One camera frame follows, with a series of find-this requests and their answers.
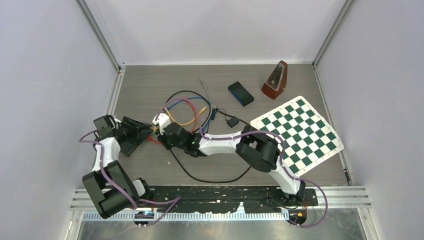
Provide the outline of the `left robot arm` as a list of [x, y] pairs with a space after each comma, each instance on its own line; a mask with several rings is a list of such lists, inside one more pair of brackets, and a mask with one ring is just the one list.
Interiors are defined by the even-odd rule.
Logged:
[[93, 121], [95, 163], [82, 183], [99, 215], [107, 219], [126, 209], [148, 207], [153, 193], [142, 178], [131, 180], [119, 163], [119, 154], [129, 157], [151, 134], [151, 124], [127, 116], [122, 120], [104, 115]]

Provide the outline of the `dark grey network switch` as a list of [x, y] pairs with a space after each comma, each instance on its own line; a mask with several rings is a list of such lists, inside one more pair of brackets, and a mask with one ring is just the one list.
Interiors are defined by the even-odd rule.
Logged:
[[152, 133], [150, 129], [124, 129], [120, 143], [120, 152], [129, 157]]

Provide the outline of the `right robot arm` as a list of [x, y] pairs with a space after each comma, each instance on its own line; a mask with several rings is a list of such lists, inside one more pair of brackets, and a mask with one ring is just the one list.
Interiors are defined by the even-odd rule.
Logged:
[[268, 173], [278, 183], [288, 203], [299, 205], [306, 197], [306, 184], [284, 163], [284, 141], [278, 134], [245, 126], [232, 134], [191, 133], [177, 123], [162, 128], [157, 139], [197, 158], [214, 154], [237, 154], [250, 167]]

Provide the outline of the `black power adapter with cord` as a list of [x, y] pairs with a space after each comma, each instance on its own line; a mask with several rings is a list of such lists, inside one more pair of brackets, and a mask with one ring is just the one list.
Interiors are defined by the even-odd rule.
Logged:
[[240, 122], [240, 120], [236, 116], [229, 115], [226, 113], [226, 111], [223, 108], [216, 108], [216, 107], [212, 110], [210, 119], [214, 120], [217, 113], [224, 115], [224, 119], [230, 128], [233, 128]]

